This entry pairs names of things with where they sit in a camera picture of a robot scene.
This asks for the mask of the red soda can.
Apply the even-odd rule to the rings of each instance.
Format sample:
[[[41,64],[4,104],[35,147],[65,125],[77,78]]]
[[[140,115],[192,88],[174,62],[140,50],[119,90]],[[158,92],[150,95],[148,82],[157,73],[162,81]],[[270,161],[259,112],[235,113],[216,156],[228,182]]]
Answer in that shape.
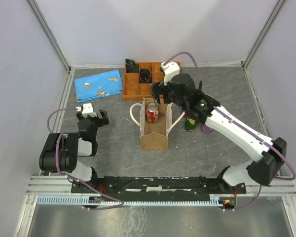
[[[150,123],[156,123],[159,118],[159,109],[154,103],[149,103],[146,107],[146,119]]]

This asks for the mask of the green glass bottle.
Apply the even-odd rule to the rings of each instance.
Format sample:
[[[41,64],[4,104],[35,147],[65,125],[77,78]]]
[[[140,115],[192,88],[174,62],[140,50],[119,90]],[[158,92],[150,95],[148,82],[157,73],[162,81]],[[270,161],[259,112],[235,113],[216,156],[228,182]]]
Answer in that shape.
[[[185,130],[192,132],[194,131],[199,125],[199,121],[193,120],[190,117],[186,117],[185,119]]]

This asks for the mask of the purple soda can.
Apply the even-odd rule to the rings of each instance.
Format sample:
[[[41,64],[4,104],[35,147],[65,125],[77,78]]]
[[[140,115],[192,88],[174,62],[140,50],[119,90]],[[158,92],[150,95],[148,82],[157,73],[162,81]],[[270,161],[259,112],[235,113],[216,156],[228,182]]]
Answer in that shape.
[[[213,129],[211,127],[206,126],[204,124],[201,126],[201,130],[206,134],[210,134],[213,132]]]

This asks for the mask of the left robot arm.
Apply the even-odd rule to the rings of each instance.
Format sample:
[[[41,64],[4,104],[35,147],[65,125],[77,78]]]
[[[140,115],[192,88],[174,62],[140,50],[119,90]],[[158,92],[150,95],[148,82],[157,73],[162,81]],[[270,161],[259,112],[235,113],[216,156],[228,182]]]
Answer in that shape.
[[[94,157],[98,150],[96,141],[98,129],[110,123],[107,111],[100,110],[101,116],[91,104],[84,104],[68,111],[76,111],[78,132],[61,135],[50,132],[41,155],[41,171],[68,175],[72,180],[82,181],[82,187],[93,193],[99,188],[94,168],[78,161],[78,157]]]

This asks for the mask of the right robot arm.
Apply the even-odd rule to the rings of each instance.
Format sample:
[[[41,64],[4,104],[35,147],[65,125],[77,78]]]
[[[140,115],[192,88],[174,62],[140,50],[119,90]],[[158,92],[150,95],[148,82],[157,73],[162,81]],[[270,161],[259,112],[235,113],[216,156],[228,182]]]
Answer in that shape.
[[[196,87],[190,75],[178,74],[168,83],[153,83],[152,96],[157,105],[161,96],[164,103],[178,105],[189,118],[224,135],[249,155],[250,161],[230,166],[222,173],[216,181],[220,192],[228,193],[248,180],[268,186],[276,177],[284,163],[286,141],[267,137],[238,120],[201,87]]]

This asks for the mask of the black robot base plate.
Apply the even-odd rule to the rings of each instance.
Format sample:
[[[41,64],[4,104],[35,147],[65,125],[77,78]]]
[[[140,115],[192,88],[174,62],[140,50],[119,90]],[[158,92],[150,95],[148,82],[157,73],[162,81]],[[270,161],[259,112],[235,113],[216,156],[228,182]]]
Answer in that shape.
[[[246,194],[246,186],[240,183],[230,186],[221,177],[126,177],[105,176],[97,179],[96,185],[90,185],[102,194],[99,196],[89,187],[69,179],[74,194],[91,194],[91,200],[102,199],[123,202],[179,202],[209,201],[210,195]]]

